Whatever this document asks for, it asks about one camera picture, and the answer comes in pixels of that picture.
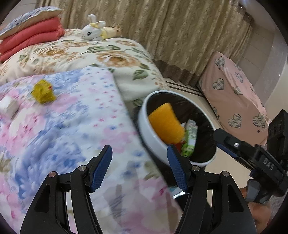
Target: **white stuffed rabbit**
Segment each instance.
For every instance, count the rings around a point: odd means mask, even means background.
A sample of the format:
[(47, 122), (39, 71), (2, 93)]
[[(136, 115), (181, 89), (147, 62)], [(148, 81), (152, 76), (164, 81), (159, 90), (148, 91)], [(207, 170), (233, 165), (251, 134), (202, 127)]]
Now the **white stuffed rabbit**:
[(88, 24), (82, 29), (82, 37), (90, 41), (100, 41), (121, 35), (120, 25), (105, 27), (105, 21), (96, 22), (95, 15), (88, 15)]

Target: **floor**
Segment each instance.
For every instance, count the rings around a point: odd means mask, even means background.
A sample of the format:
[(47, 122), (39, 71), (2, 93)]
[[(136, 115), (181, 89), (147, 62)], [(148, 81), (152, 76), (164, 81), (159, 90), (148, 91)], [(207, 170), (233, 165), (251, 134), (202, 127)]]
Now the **floor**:
[[(211, 119), (214, 127), (221, 128), (211, 106), (208, 101), (203, 97), (202, 93), (193, 87), (185, 86), (182, 83), (175, 83), (173, 80), (166, 78), (165, 79), (168, 86), (172, 91), (180, 93), (193, 102), (195, 102), (202, 110), (207, 114), (207, 116)], [(234, 181), (238, 185), (238, 187), (245, 187), (247, 184), (247, 180), (250, 179), (249, 173), (250, 171), (235, 161), (230, 155), (218, 149), (216, 151), (216, 158), (206, 166), (205, 171), (220, 174), (222, 171), (228, 171), (233, 177)], [(211, 203), (212, 200), (212, 191), (208, 191), (207, 200)]]

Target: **metal screw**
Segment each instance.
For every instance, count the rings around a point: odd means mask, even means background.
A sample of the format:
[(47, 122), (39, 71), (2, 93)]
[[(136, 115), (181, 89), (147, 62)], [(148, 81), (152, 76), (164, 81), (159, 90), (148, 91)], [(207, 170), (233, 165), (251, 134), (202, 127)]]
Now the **metal screw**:
[(223, 171), (222, 174), (223, 174), (223, 176), (226, 176), (226, 177), (230, 176), (230, 173), (227, 171)]
[(49, 177), (54, 177), (54, 176), (56, 176), (56, 172), (52, 171), (49, 173)]
[(193, 171), (199, 171), (199, 170), (200, 170), (200, 167), (194, 165), (194, 166), (192, 166), (192, 170), (193, 170)]
[(79, 171), (84, 171), (84, 170), (86, 170), (86, 166), (85, 165), (82, 165), (82, 166), (80, 166), (80, 167), (78, 167), (78, 170)]

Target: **pastel blanket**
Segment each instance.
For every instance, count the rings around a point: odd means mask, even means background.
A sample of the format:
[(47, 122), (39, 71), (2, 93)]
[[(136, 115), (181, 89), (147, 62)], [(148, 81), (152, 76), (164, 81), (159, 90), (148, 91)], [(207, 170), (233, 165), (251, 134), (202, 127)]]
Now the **pastel blanket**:
[[(40, 79), (53, 85), (56, 101), (40, 105), (32, 98)], [(107, 69), (20, 78), (0, 87), (0, 98), (4, 95), (20, 103), (13, 120), (0, 118), (0, 213), (17, 233), (49, 172), (71, 172), (106, 144), (113, 159), (91, 194), (103, 233), (174, 233), (182, 211), (142, 147)], [(69, 193), (67, 203), (77, 233)]]

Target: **red folded blanket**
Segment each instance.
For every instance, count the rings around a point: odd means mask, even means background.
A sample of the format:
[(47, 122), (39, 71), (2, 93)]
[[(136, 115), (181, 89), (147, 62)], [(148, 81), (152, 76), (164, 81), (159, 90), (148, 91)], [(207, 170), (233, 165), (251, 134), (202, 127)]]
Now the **red folded blanket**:
[(60, 28), (62, 25), (58, 17), (41, 21), (5, 38), (0, 44), (0, 52), (3, 54), (36, 34), (57, 31)]
[(56, 41), (58, 40), (61, 36), (65, 34), (65, 30), (63, 28), (58, 29), (57, 31), (53, 32), (48, 32), (48, 33), (39, 33), (36, 34), (27, 40), (23, 41), (16, 47), (10, 49), (9, 51), (1, 54), (0, 56), (0, 61), (5, 62), (8, 58), (10, 58), (12, 55), (16, 54), (18, 51), (31, 46), (35, 45), (38, 43), (43, 43), (43, 42), (49, 42), (49, 41)]

